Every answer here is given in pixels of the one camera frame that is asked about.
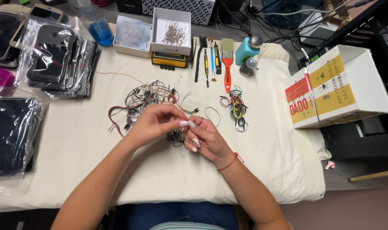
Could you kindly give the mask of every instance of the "glue bottle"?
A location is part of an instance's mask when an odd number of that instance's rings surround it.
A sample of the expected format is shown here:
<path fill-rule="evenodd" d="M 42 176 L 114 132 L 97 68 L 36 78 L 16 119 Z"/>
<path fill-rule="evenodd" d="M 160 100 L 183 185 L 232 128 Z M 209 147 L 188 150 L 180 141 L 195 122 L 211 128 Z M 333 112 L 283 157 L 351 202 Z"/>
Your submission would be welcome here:
<path fill-rule="evenodd" d="M 77 0 L 79 15 L 90 34 L 99 45 L 110 45 L 114 36 L 102 10 L 90 0 Z"/>
<path fill-rule="evenodd" d="M 239 67 L 239 73 L 242 76 L 248 76 L 258 66 L 258 62 L 261 59 L 262 54 L 253 56 L 253 58 L 248 58 L 245 63 Z"/>
<path fill-rule="evenodd" d="M 235 64 L 242 65 L 248 58 L 260 54 L 262 44 L 263 38 L 261 35 L 254 34 L 250 38 L 245 38 L 235 51 Z"/>

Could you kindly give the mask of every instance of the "orange paintbrush handle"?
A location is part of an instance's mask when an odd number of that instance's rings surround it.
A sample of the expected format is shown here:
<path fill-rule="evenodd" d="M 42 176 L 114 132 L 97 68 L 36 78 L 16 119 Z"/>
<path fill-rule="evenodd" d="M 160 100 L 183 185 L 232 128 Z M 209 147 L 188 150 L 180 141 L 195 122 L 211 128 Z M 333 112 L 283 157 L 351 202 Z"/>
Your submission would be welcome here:
<path fill-rule="evenodd" d="M 225 64 L 225 91 L 227 94 L 231 91 L 231 64 L 233 59 L 222 59 L 222 62 Z"/>

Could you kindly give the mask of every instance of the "red string bracelet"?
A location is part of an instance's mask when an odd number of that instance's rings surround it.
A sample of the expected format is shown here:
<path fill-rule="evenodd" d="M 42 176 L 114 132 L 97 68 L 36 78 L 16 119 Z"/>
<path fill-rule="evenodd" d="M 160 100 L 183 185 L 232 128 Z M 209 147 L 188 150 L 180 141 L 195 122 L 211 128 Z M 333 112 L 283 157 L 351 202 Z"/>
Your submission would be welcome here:
<path fill-rule="evenodd" d="M 238 154 L 238 153 L 235 153 L 235 159 L 231 162 L 231 164 L 229 164 L 227 167 L 225 167 L 225 168 L 223 168 L 223 169 L 218 169 L 218 167 L 217 167 L 217 170 L 218 170 L 218 171 L 222 171 L 222 170 L 228 168 L 230 165 L 232 165 L 232 164 L 235 162 L 235 160 L 236 160 L 237 157 L 239 157 L 239 159 L 241 159 L 241 161 L 242 161 L 243 163 L 245 163 L 245 161 L 243 161 L 243 159 L 239 156 L 239 154 Z"/>

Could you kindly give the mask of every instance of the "hand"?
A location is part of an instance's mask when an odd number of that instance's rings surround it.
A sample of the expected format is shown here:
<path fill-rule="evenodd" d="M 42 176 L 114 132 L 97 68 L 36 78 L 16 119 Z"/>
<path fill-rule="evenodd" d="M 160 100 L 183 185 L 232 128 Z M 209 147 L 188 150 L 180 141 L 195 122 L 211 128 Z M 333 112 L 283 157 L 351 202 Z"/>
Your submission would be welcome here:
<path fill-rule="evenodd" d="M 228 164 L 234 159 L 234 153 L 215 128 L 214 124 L 208 119 L 198 116 L 191 116 L 189 119 L 189 128 L 184 128 L 185 146 L 196 152 L 201 152 L 204 157 L 213 161 L 217 167 Z"/>
<path fill-rule="evenodd" d="M 125 139 L 138 149 L 168 132 L 187 126 L 189 126 L 187 116 L 171 102 L 148 105 L 126 134 Z"/>

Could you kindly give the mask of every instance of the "woman's right hand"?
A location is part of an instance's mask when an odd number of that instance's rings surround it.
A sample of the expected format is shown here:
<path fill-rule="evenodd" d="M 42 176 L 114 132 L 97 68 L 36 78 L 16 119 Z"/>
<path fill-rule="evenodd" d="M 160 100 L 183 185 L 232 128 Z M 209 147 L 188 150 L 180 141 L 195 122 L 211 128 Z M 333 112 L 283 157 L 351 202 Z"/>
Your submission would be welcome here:
<path fill-rule="evenodd" d="M 183 131 L 184 144 L 189 150 L 199 151 L 204 157 L 213 161 L 218 168 L 225 167 L 232 162 L 235 154 L 210 120 L 191 116 L 189 123 L 190 126 L 184 128 Z"/>

